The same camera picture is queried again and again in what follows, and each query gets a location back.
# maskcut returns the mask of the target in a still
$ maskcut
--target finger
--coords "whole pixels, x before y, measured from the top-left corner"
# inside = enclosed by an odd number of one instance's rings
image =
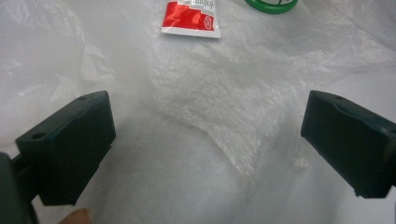
[[[78,209],[59,224],[91,224],[91,212],[87,208]]]

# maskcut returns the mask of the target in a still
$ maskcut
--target green ring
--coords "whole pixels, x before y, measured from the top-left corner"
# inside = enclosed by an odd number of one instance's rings
[[[259,11],[270,13],[270,14],[280,14],[290,11],[297,4],[298,0],[293,0],[292,2],[285,5],[272,5],[264,3],[260,0],[246,0],[249,5],[258,9]]]

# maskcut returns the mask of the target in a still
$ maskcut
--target dark green plastic piece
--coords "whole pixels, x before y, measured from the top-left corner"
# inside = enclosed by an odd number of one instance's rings
[[[106,91],[78,97],[16,140],[44,205],[75,204],[116,137]]]
[[[347,99],[311,91],[302,136],[363,198],[384,198],[396,175],[396,124]]]
[[[246,0],[249,5],[258,9],[259,11],[269,13],[269,14],[281,14],[290,11],[295,7],[298,0],[292,0],[290,3],[285,5],[280,5],[281,0],[278,5],[264,3],[260,0]]]

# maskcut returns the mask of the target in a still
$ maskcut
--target screw hole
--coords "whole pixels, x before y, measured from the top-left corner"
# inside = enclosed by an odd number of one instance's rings
[[[35,134],[33,134],[32,138],[40,139],[40,138],[44,137],[45,135],[46,135],[45,133],[35,133]]]

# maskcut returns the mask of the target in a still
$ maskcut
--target white plastic sheet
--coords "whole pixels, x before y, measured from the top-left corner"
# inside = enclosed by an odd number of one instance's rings
[[[161,34],[166,3],[1,1],[0,150],[107,90],[118,138],[78,203],[96,223],[393,220],[393,195],[355,199],[299,131],[313,89],[396,121],[396,2],[219,0],[219,40]],[[43,223],[72,209],[35,206]]]

